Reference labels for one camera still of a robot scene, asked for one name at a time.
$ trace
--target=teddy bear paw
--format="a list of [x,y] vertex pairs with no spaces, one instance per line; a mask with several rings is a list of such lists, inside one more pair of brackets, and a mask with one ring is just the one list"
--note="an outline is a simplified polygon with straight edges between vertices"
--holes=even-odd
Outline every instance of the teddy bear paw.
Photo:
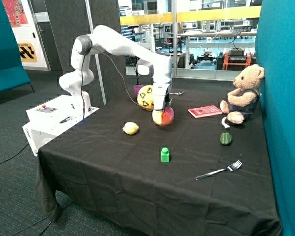
[[231,112],[227,115],[227,119],[234,124],[241,124],[245,118],[240,112]]
[[222,112],[225,114],[228,114],[230,112],[226,101],[221,101],[220,108],[221,108]]

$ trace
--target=yellow railing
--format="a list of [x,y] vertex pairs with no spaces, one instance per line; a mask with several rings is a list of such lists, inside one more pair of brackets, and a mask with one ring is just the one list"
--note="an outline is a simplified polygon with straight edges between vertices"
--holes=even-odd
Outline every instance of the yellow railing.
[[[230,19],[242,19],[242,18],[259,18],[261,6],[250,7],[232,7],[216,10],[205,11],[189,11],[178,12],[177,21],[206,21],[206,20],[230,20]],[[124,16],[120,17],[120,24],[122,26],[127,25],[145,25],[145,24],[158,24],[173,22],[174,17],[172,13],[164,14],[151,14],[144,16]]]

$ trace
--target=gray carpet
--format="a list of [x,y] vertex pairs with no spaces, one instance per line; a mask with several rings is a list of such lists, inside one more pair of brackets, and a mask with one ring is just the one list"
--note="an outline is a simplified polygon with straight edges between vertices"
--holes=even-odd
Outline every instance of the gray carpet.
[[[22,130],[22,126],[29,121],[26,110],[58,95],[67,94],[59,87],[59,73],[34,71],[27,73],[35,93],[31,91],[30,85],[0,93],[0,162],[11,158],[28,144]],[[140,82],[149,84],[151,79],[140,78]],[[129,77],[128,84],[133,86],[135,77]],[[217,86],[215,82],[173,80],[173,87],[178,89],[210,91],[215,86]],[[232,89],[232,84],[225,82],[225,90]],[[19,155],[0,165],[0,236],[15,233],[18,236],[38,236],[49,224],[34,199],[36,162],[37,159],[27,146]],[[145,235],[134,229],[122,228],[96,212],[81,208],[61,192],[57,192],[57,200],[63,207],[70,205],[64,210],[59,222],[52,223],[43,235]]]

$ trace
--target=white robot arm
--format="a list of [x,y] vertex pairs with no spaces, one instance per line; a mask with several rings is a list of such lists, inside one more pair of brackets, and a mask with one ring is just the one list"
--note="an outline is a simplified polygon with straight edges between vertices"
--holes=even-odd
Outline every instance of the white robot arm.
[[140,59],[137,62],[137,71],[140,75],[153,78],[154,110],[164,110],[170,106],[170,82],[172,80],[171,56],[167,52],[151,52],[141,45],[122,36],[113,29],[100,25],[94,29],[93,34],[81,35],[76,38],[71,65],[75,71],[60,77],[60,86],[75,97],[78,110],[82,111],[82,98],[84,100],[84,113],[90,111],[89,95],[81,90],[81,86],[89,84],[94,75],[89,69],[90,56],[107,51],[113,55],[135,55]]

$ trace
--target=silver fork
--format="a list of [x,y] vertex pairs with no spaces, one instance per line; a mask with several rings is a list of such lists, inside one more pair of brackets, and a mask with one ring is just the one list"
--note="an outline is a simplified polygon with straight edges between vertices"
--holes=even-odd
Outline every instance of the silver fork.
[[171,92],[170,94],[175,94],[175,95],[182,95],[184,91],[182,92]]
[[218,170],[218,171],[213,171],[213,172],[210,172],[210,173],[207,173],[205,175],[202,175],[202,176],[197,176],[196,177],[196,180],[200,180],[202,178],[205,178],[205,177],[208,177],[208,176],[211,176],[213,174],[216,174],[216,173],[219,173],[219,172],[222,172],[222,171],[235,171],[237,170],[239,167],[241,167],[242,163],[240,161],[237,161],[237,162],[234,162],[233,164],[229,165],[227,168],[225,169],[221,169],[221,170]]

